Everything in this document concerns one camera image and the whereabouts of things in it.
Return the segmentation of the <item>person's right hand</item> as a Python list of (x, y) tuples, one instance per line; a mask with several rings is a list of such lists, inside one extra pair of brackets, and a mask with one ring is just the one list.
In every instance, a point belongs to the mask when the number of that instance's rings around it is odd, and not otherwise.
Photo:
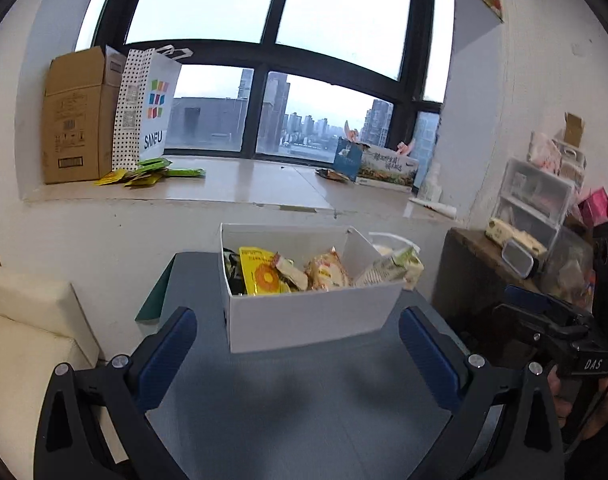
[(595, 437), (607, 425), (607, 377), (562, 378), (555, 365), (547, 380), (565, 446)]

